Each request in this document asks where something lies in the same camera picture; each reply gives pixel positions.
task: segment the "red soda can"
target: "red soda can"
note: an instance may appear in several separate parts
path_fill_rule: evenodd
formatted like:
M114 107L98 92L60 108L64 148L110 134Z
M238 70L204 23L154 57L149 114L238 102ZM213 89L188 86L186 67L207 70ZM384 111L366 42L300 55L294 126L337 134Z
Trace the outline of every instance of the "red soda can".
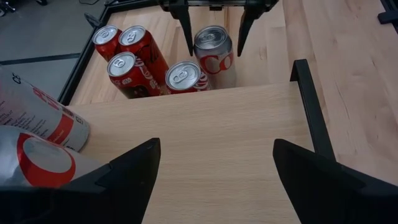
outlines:
M132 26L120 35L122 52L131 52L141 58L159 85L165 85L165 75L169 66L163 58L152 34L142 26Z
M119 46L121 33L117 27L108 25L100 28L93 36L95 49L107 62L121 52Z
M113 57L108 73L112 83L129 99L162 95L144 62L130 52Z
M207 75L196 63L189 61L173 65L166 73L166 84L171 94L211 89Z

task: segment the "black bracket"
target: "black bracket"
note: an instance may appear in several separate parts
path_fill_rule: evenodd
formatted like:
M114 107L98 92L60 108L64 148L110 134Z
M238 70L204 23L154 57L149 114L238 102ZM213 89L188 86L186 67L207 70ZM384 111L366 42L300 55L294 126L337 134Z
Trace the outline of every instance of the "black bracket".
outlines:
M322 109L319 104L317 91L313 84L310 67L306 59L294 61L290 81L297 81L300 88L315 152L329 160L336 161L328 129L326 128L325 119L323 118Z

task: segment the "pull tab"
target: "pull tab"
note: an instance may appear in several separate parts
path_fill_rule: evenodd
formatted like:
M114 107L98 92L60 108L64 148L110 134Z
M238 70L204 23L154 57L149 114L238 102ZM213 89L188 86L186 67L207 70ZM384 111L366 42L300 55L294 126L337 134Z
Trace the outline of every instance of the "pull tab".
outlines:
M122 60L122 59L120 59L120 58L116 59L116 60L113 62L113 65L116 66L116 67L118 67L118 68L123 67L124 64L125 64L124 60Z
M136 38L136 33L134 31L132 31L131 33L129 33L129 35L127 36L127 42L133 42L134 39Z
M180 83L182 80L186 79L188 77L188 72L183 70L179 73L179 75L174 76L173 81L175 83Z
M212 41L216 38L216 36L214 34L208 34L208 35L204 35L203 37L200 38L200 40L202 42L209 42Z
M102 38L105 38L105 37L107 37L109 35L109 32L107 31L107 30L104 30L102 33L101 33L101 37Z

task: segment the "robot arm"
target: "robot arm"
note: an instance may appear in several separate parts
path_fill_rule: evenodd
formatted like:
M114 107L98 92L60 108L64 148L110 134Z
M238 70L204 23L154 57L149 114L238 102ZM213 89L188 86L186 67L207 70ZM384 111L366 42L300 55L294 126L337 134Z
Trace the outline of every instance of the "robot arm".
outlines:
M190 55L193 55L193 40L189 6L208 6L211 11L220 11L224 6L243 6L244 12L241 17L239 28L238 57L241 56L244 43L248 37L254 20L261 17L264 12L269 12L279 0L157 0L162 9L170 12L174 19L178 19L187 40Z

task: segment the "black frame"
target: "black frame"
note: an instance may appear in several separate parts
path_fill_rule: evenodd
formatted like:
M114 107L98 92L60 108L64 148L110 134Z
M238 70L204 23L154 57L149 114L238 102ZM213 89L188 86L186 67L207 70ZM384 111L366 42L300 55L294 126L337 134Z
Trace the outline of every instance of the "black frame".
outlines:
M135 0L109 5L105 7L99 21L100 24L104 26L108 23L112 13L156 5L158 5L158 3L155 0ZM95 28L89 36L85 48L72 70L72 74L69 76L61 92L58 101L64 105L68 105L72 99L88 62L91 59L95 49L91 39L99 28L100 27ZM307 60L296 60L294 62L290 81L298 82L315 152L327 159L336 161Z

